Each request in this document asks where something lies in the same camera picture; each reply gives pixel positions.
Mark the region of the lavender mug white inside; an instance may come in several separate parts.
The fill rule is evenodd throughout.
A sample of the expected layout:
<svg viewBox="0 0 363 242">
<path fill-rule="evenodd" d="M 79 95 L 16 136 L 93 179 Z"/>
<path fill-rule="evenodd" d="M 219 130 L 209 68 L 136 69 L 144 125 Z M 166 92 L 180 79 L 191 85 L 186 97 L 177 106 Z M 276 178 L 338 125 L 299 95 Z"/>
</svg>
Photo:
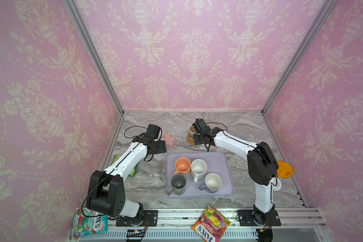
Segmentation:
<svg viewBox="0 0 363 242">
<path fill-rule="evenodd" d="M 216 173 L 210 173 L 205 177 L 204 184 L 199 187 L 199 190 L 207 190 L 210 193 L 216 193 L 221 188 L 221 186 L 221 177 Z"/>
</svg>

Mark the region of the white speckled mug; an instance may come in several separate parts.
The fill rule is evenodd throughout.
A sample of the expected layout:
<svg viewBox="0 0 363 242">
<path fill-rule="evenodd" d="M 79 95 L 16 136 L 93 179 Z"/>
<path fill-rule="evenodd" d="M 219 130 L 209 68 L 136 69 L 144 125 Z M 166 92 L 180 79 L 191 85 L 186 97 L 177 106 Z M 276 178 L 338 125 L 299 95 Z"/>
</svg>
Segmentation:
<svg viewBox="0 0 363 242">
<path fill-rule="evenodd" d="M 207 167 L 207 163 L 202 159 L 195 159 L 191 163 L 191 175 L 194 183 L 197 183 L 199 179 L 204 177 Z"/>
</svg>

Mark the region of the grey green mug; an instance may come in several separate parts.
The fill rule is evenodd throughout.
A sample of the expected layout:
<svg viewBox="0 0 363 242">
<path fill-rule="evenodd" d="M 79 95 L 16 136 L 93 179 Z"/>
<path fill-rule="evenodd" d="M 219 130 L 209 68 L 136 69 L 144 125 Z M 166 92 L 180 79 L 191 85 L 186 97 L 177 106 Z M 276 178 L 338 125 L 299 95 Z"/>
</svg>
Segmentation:
<svg viewBox="0 0 363 242">
<path fill-rule="evenodd" d="M 166 193 L 168 196 L 174 194 L 177 196 L 181 196 L 185 193 L 186 190 L 186 177 L 182 174 L 175 174 L 170 182 L 170 187 L 167 189 Z"/>
</svg>

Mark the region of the pink flower coaster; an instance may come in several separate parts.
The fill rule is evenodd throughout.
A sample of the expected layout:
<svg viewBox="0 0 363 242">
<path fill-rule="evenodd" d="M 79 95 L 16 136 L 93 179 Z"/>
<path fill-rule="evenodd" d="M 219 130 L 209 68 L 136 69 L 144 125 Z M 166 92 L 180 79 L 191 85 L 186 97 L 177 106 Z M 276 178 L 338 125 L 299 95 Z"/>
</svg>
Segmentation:
<svg viewBox="0 0 363 242">
<path fill-rule="evenodd" d="M 165 141 L 167 147 L 175 148 L 178 142 L 178 136 L 171 132 L 166 132 L 162 135 L 161 140 Z"/>
</svg>

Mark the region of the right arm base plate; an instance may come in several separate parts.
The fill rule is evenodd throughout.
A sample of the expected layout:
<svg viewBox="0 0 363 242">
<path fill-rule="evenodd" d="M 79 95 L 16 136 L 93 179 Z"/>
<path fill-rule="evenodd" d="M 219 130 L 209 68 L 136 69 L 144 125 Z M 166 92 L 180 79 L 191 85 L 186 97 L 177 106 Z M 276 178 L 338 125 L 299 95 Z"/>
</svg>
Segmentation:
<svg viewBox="0 0 363 242">
<path fill-rule="evenodd" d="M 241 209 L 237 211 L 236 220 L 240 226 L 281 226 L 281 221 L 275 209 L 268 213 L 254 209 Z"/>
</svg>

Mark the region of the beige yellow mug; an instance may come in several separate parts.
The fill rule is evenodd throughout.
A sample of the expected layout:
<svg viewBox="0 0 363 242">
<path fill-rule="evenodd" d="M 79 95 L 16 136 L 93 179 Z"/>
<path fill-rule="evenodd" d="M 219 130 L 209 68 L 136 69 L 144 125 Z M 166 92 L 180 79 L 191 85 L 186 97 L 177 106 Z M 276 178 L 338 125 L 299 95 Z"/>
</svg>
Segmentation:
<svg viewBox="0 0 363 242">
<path fill-rule="evenodd" d="M 194 140 L 194 135 L 197 134 L 195 128 L 193 126 L 190 127 L 189 129 L 189 137 Z"/>
</svg>

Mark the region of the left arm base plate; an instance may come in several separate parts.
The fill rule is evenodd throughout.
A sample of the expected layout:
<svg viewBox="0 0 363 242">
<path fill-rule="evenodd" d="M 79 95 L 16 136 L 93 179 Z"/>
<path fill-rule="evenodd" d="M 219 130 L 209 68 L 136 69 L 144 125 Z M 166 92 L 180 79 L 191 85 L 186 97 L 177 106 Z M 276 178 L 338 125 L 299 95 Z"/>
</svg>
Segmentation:
<svg viewBox="0 0 363 242">
<path fill-rule="evenodd" d="M 143 217 L 136 219 L 130 217 L 119 216 L 116 221 L 117 227 L 138 227 L 138 226 L 157 226 L 158 210 L 144 210 Z"/>
</svg>

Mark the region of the woven rattan round coaster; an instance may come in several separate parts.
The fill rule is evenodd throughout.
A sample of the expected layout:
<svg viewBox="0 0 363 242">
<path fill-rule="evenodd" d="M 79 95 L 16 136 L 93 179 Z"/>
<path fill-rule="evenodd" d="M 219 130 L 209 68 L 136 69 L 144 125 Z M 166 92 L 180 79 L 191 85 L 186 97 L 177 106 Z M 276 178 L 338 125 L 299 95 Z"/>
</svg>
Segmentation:
<svg viewBox="0 0 363 242">
<path fill-rule="evenodd" d="M 191 139 L 191 137 L 190 137 L 189 135 L 187 135 L 187 142 L 188 142 L 190 145 L 195 146 L 194 141 Z"/>
</svg>

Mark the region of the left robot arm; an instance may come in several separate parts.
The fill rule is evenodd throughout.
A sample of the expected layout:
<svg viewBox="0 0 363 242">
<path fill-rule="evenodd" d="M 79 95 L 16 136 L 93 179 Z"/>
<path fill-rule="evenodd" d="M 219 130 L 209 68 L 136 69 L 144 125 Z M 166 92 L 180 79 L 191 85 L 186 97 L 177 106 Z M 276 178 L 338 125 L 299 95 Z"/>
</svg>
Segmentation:
<svg viewBox="0 0 363 242">
<path fill-rule="evenodd" d="M 137 136 L 127 151 L 111 166 L 103 171 L 96 170 L 90 177 L 86 208 L 101 216 L 122 217 L 128 224 L 139 226 L 144 219 L 141 203 L 126 198 L 124 182 L 133 168 L 147 155 L 166 152 L 162 140 Z"/>
</svg>

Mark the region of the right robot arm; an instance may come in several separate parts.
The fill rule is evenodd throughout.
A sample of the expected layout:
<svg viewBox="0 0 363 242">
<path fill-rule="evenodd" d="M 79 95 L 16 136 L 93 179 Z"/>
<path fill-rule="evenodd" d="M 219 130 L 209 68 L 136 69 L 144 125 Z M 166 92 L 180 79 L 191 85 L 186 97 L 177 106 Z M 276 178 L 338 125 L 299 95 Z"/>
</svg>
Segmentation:
<svg viewBox="0 0 363 242">
<path fill-rule="evenodd" d="M 259 226 L 280 226 L 281 221 L 273 202 L 273 192 L 281 190 L 278 162 L 265 142 L 252 143 L 229 134 L 226 130 L 198 122 L 193 124 L 196 145 L 216 146 L 231 151 L 247 161 L 250 178 L 255 183 L 256 197 L 253 211 L 248 217 Z"/>
</svg>

